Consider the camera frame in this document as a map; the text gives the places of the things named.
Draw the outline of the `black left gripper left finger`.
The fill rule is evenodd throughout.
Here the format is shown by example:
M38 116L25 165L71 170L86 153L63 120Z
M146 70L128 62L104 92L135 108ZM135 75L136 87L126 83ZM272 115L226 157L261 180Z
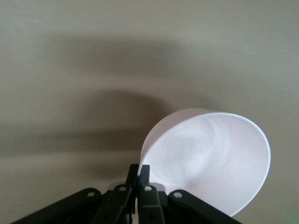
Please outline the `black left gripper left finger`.
M102 194L86 188L17 221L15 224L118 224L132 223L138 165L130 165L124 183Z

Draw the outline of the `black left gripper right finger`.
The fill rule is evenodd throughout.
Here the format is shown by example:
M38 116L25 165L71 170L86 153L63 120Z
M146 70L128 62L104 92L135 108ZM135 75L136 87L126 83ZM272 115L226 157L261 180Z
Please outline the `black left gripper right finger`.
M238 224L239 221L179 189L166 194L150 183L150 166L143 165L138 176L140 224Z

